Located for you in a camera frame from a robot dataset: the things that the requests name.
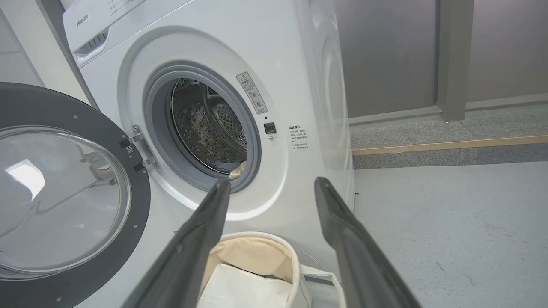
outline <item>laundry basket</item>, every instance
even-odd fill
[[[249,288],[243,286],[232,276],[234,271],[240,275],[253,276],[261,281],[251,282]],[[219,243],[210,251],[204,277],[200,288],[198,307],[230,306],[227,302],[234,297],[253,297],[254,288],[262,285],[270,290],[273,297],[283,297],[283,303],[276,307],[310,308],[312,296],[304,276],[328,278],[333,283],[339,298],[339,307],[346,308],[343,289],[335,274],[315,269],[299,263],[295,249],[285,240],[272,234],[262,232],[240,232],[224,235]],[[239,294],[230,294],[240,287]],[[242,296],[241,288],[247,288],[247,294]]]

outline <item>warning label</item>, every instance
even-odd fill
[[[238,82],[240,82],[242,88],[246,91],[253,107],[255,107],[255,112],[257,114],[267,112],[268,109],[266,108],[265,102],[262,100],[262,96],[249,74],[245,72],[236,76],[236,79],[238,79]]]
[[[308,135],[306,133],[306,129],[300,125],[289,127],[289,137],[293,150],[308,149]]]

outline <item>front-loading washing machine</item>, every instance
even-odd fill
[[[313,192],[324,176],[353,207],[331,0],[80,0],[64,25],[102,114],[0,88],[1,189],[17,196],[0,215],[9,303],[120,306],[222,177],[224,233],[275,234],[338,272]]]

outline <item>door hinge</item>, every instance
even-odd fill
[[[132,147],[132,145],[136,144],[137,142],[139,142],[139,144],[141,145],[142,156],[145,157],[145,159],[141,163],[133,166],[133,169],[135,171],[140,171],[150,165],[154,166],[154,168],[158,168],[158,163],[156,162],[156,159],[152,155],[152,151],[150,150],[149,144],[144,134],[142,133],[141,128],[137,124],[133,125],[132,127],[133,127],[134,135],[125,140],[122,140],[120,142],[120,146],[128,150],[128,153],[129,153],[130,150],[128,149],[128,147]]]

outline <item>open door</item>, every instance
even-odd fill
[[[70,96],[0,83],[0,106],[2,306],[74,307],[141,238],[143,158],[116,124]]]

